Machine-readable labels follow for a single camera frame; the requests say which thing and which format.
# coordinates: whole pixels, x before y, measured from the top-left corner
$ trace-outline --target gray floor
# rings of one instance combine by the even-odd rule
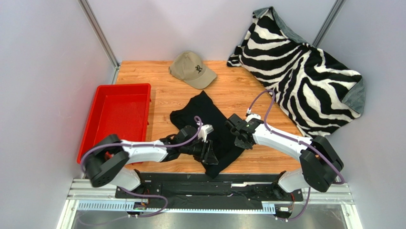
[[[295,206],[293,215],[301,210]],[[85,223],[102,223],[121,216],[124,212],[87,211],[77,212]],[[87,229],[75,222],[73,229]],[[308,206],[296,221],[280,222],[273,216],[251,214],[205,214],[205,213],[162,213],[160,215],[135,219],[121,219],[96,229],[346,229],[340,205]]]

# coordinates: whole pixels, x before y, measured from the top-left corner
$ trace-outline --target black cloth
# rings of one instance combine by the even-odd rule
[[[210,124],[214,129],[214,131],[208,135],[207,139],[213,141],[213,151],[219,160],[219,164],[203,164],[203,166],[206,169],[206,175],[215,178],[223,169],[235,161],[244,149],[234,145],[235,136],[232,135],[230,130],[224,125],[227,118],[213,104],[212,99],[204,91],[202,91],[200,95],[191,98],[184,109],[173,111],[170,115],[170,119],[172,124],[178,129],[182,129],[187,125],[198,128],[198,125],[193,119],[196,115],[202,119],[204,125]]]

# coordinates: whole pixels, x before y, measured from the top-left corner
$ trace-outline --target zebra print blanket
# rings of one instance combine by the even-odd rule
[[[364,109],[360,73],[295,34],[273,7],[253,12],[253,23],[227,66],[242,66],[273,89],[304,136],[329,135]]]

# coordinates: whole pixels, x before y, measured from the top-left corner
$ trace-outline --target red plastic tray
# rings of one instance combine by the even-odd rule
[[[97,87],[77,162],[80,163],[83,154],[110,134],[128,141],[145,141],[150,96],[148,83]]]

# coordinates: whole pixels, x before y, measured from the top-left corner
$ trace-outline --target cap logo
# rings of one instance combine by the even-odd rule
[[[196,66],[196,71],[199,71],[199,73],[202,71],[203,68],[200,67],[200,65]]]

